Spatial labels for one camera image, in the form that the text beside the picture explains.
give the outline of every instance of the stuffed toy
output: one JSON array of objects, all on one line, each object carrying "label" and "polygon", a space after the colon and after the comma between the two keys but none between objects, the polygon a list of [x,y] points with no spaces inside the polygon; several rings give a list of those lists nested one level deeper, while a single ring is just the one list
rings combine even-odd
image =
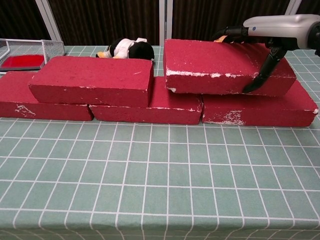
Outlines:
[{"label": "stuffed toy", "polygon": [[114,59],[146,59],[154,61],[155,53],[147,39],[138,37],[137,40],[119,38],[115,40],[106,51],[100,51],[97,58]]}]

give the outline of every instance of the dark curtain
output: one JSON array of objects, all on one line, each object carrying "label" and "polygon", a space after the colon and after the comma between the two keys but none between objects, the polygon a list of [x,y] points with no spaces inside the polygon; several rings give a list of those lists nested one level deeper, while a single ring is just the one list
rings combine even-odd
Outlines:
[{"label": "dark curtain", "polygon": [[35,0],[0,0],[0,38],[51,39]]},{"label": "dark curtain", "polygon": [[320,15],[319,0],[302,0],[298,8],[297,14],[317,14]]},{"label": "dark curtain", "polygon": [[65,45],[110,45],[118,38],[159,44],[158,0],[49,0]]},{"label": "dark curtain", "polygon": [[255,16],[283,15],[290,0],[174,0],[172,38],[210,41],[226,26]]}]

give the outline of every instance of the red pad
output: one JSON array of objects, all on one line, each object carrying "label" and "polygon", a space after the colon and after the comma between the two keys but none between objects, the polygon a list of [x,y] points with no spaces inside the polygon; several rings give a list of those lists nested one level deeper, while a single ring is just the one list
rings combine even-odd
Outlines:
[{"label": "red pad", "polygon": [[9,56],[0,66],[0,71],[39,70],[45,64],[43,55]]},{"label": "red pad", "polygon": [[154,124],[199,124],[202,101],[199,95],[174,94],[165,87],[165,78],[154,79],[149,107],[90,105],[101,121]]},{"label": "red pad", "polygon": [[268,127],[307,127],[317,104],[299,81],[285,96],[204,95],[203,123]]},{"label": "red pad", "polygon": [[28,88],[36,73],[9,71],[0,78],[0,117],[91,121],[87,105],[39,103]]},{"label": "red pad", "polygon": [[29,83],[42,103],[147,107],[152,61],[56,56]]},{"label": "red pad", "polygon": [[[163,54],[166,87],[176,93],[241,94],[269,52],[264,44],[168,39]],[[283,58],[268,81],[249,94],[283,96],[296,79]]]}]

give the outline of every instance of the metal desk organizer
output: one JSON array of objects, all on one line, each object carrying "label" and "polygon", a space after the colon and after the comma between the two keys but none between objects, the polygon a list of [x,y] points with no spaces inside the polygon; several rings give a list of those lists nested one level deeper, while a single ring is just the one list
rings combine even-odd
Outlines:
[{"label": "metal desk organizer", "polygon": [[[65,46],[62,41],[0,38],[0,66],[9,57],[31,55],[43,56],[41,68],[53,57],[63,56],[64,54]],[[0,75],[4,74],[6,74],[6,71],[0,71]]]}]

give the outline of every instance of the brick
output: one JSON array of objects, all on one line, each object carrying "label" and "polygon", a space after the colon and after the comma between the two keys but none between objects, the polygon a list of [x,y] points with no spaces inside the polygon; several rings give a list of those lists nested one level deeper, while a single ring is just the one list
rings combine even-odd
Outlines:
[{"label": "brick", "polygon": [[199,124],[202,101],[195,94],[174,94],[165,87],[165,78],[154,78],[149,107],[90,105],[96,119],[110,122],[154,124]]},{"label": "brick", "polygon": [[29,83],[42,103],[147,107],[152,61],[56,56]]},{"label": "brick", "polygon": [[35,72],[9,71],[0,78],[0,117],[91,121],[87,105],[40,103],[28,88]]},{"label": "brick", "polygon": [[298,80],[285,96],[204,95],[203,123],[267,127],[307,127],[317,104]]},{"label": "brick", "polygon": [[[264,44],[168,39],[164,44],[166,87],[176,93],[241,94],[270,50]],[[296,80],[283,58],[268,81],[249,95],[283,96]]]}]

